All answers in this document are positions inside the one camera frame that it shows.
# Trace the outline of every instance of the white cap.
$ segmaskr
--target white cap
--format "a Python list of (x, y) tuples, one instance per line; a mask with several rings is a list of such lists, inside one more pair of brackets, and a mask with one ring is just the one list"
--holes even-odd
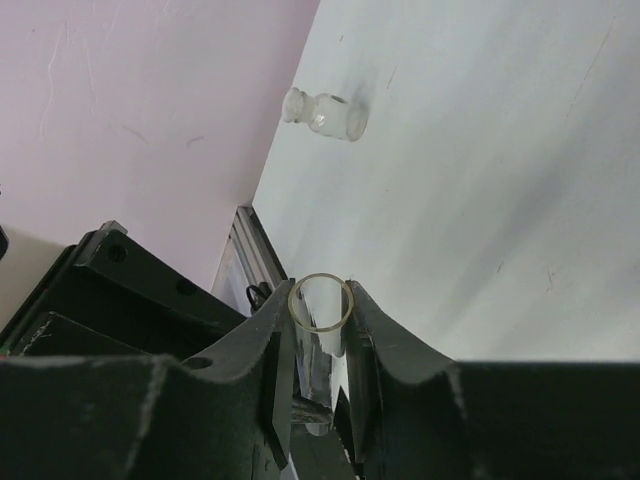
[(298, 122), (304, 110), (304, 97), (306, 94), (296, 87), (291, 87), (284, 96), (282, 102), (282, 120), (290, 122)]

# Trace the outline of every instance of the white tabletop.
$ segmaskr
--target white tabletop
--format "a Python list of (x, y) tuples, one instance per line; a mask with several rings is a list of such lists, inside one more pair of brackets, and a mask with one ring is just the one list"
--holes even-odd
[(322, 0), (254, 207), (285, 270), (360, 281), (455, 358), (640, 358), (640, 2)]

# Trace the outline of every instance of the glass vial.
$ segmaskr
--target glass vial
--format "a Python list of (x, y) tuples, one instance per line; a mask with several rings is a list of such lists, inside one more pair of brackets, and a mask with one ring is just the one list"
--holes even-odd
[(307, 123), (309, 128), (326, 137), (354, 142), (367, 126), (367, 111), (340, 97), (321, 93), (315, 97), (293, 87), (282, 103), (282, 120)]

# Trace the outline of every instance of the wall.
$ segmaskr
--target wall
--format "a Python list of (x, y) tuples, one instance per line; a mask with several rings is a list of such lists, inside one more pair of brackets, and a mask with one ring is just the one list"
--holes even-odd
[(318, 0), (5, 0), (0, 222), (109, 219), (209, 287), (251, 201)]

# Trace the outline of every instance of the circular rim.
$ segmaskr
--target circular rim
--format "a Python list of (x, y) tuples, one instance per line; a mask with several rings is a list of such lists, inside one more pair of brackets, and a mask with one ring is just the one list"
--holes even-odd
[[(344, 313), (344, 315), (342, 316), (342, 318), (338, 323), (334, 323), (329, 327), (318, 328), (310, 325), (304, 325), (298, 318), (298, 315), (296, 315), (296, 313), (293, 311), (293, 300), (298, 294), (298, 292), (300, 291), (300, 287), (302, 287), (302, 284), (304, 284), (307, 280), (311, 280), (312, 278), (318, 278), (318, 277), (330, 278), (331, 280), (338, 282), (340, 284), (340, 287), (344, 291), (344, 293), (347, 295), (347, 301), (348, 301), (347, 311)], [(296, 322), (296, 324), (300, 328), (311, 333), (327, 333), (327, 332), (333, 332), (334, 330), (338, 330), (339, 328), (342, 328), (342, 326), (345, 323), (347, 323), (347, 320), (349, 320), (349, 317), (351, 316), (351, 312), (353, 311), (355, 299), (353, 297), (353, 292), (349, 288), (349, 285), (347, 285), (342, 279), (336, 277), (335, 275), (331, 275), (330, 273), (312, 273), (311, 275), (307, 275), (306, 277), (302, 278), (301, 280), (298, 280), (295, 283), (295, 285), (289, 292), (289, 301), (287, 303), (289, 305), (289, 313), (291, 314), (291, 318), (293, 318), (293, 321)]]

